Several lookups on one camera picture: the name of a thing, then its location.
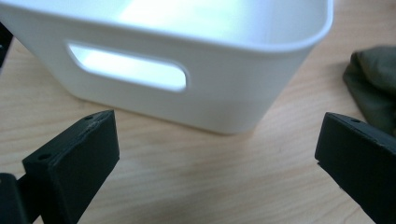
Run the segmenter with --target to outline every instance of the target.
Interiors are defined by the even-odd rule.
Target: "fabric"
[[[395,136],[396,47],[354,52],[344,81],[367,122]]]

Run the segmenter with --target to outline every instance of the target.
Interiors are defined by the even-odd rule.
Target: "wood grain surface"
[[[115,109],[120,161],[79,223],[373,223],[314,152],[325,112],[362,119],[342,75],[354,50],[376,45],[396,45],[396,1],[335,0],[332,30],[248,133]],[[24,157],[105,109],[14,40],[0,76],[0,172],[21,177]]]

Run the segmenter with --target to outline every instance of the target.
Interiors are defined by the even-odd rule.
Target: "white plastic bin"
[[[77,97],[241,133],[328,33],[332,0],[0,0],[0,21]]]

